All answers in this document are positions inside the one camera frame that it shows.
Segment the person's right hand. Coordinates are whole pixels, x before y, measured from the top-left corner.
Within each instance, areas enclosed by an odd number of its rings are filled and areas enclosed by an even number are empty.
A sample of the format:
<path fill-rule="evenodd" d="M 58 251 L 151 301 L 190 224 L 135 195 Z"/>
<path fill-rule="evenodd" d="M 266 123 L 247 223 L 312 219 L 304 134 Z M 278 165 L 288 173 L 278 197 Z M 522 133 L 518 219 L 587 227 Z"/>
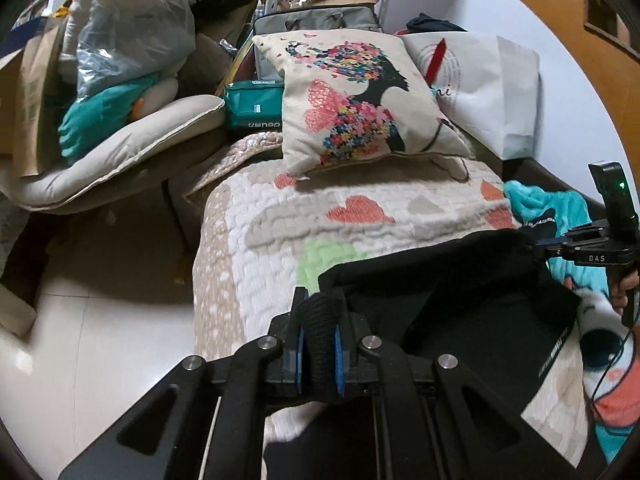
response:
<path fill-rule="evenodd" d="M 620 270 L 608 268 L 606 275 L 608 276 L 608 296 L 610 296 L 612 308 L 618 314 L 623 314 L 628 302 L 628 290 L 639 286 L 638 271 L 633 270 L 631 274 L 622 276 Z"/>

